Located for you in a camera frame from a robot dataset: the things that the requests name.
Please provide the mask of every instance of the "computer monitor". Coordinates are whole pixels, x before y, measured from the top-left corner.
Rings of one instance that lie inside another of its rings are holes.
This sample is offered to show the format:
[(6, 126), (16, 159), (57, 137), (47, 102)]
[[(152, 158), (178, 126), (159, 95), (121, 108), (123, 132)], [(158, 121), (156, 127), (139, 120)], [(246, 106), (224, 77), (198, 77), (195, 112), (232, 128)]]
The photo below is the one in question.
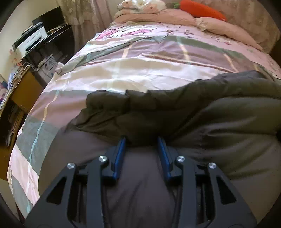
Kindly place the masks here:
[(38, 22), (43, 22), (46, 32), (65, 23), (60, 7), (48, 11), (32, 21), (33, 25), (36, 25)]

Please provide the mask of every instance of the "nightstand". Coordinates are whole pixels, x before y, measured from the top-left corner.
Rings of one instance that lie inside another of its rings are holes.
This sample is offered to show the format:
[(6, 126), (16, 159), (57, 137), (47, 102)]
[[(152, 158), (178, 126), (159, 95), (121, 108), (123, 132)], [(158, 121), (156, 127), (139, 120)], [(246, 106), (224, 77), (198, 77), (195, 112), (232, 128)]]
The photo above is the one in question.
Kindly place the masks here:
[[(4, 180), (7, 180), (10, 155), (19, 129), (43, 91), (30, 67), (21, 75), (22, 77), (13, 82), (17, 86), (13, 87), (9, 95), (7, 91), (0, 108), (0, 178)], [(8, 134), (10, 134), (9, 145), (5, 140)]]

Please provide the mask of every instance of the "white printer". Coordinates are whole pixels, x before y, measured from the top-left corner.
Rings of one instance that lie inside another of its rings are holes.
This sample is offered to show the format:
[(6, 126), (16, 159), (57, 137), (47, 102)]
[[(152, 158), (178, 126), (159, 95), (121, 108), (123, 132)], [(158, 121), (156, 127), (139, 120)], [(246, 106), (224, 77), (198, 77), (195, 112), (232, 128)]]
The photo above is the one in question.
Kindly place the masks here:
[(24, 57), (32, 47), (48, 36), (42, 24), (39, 22), (32, 26), (13, 44), (13, 50), (19, 58)]

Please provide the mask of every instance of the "pink pillow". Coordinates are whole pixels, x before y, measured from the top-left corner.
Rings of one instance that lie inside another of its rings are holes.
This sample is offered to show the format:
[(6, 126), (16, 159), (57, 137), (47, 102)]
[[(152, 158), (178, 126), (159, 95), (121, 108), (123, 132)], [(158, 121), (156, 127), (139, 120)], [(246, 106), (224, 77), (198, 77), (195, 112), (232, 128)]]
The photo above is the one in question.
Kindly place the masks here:
[(225, 35), (229, 38), (240, 41), (244, 44), (255, 47), (258, 50), (262, 50), (263, 48), (258, 45), (258, 43), (247, 33), (244, 29), (229, 24), (225, 21), (218, 20), (212, 17), (198, 17), (195, 18), (197, 27), (200, 28), (201, 31), (208, 30), (212, 33), (218, 35)]
[(117, 23), (125, 23), (127, 21), (133, 22), (162, 22), (168, 24), (180, 24), (186, 26), (196, 26), (194, 17), (183, 10), (165, 9), (159, 13), (153, 14), (125, 14), (115, 19)]

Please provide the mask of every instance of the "wooden cabinet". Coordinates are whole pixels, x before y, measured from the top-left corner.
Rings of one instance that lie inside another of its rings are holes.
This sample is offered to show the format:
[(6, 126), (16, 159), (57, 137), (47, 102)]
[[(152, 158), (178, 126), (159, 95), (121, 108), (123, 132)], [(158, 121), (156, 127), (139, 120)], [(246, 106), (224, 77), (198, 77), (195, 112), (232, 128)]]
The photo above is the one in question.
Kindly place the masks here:
[[(22, 77), (19, 80), (19, 82), (16, 82), (17, 86), (13, 88), (12, 93), (4, 100), (5, 103), (0, 109), (0, 178), (4, 180), (7, 180), (9, 160), (21, 124), (43, 91), (43, 87), (37, 82), (30, 68), (27, 68), (22, 73)], [(3, 137), (8, 134), (7, 129), (11, 126), (8, 120), (10, 107), (14, 105), (18, 106), (18, 111), (13, 124), (10, 145), (7, 146)]]

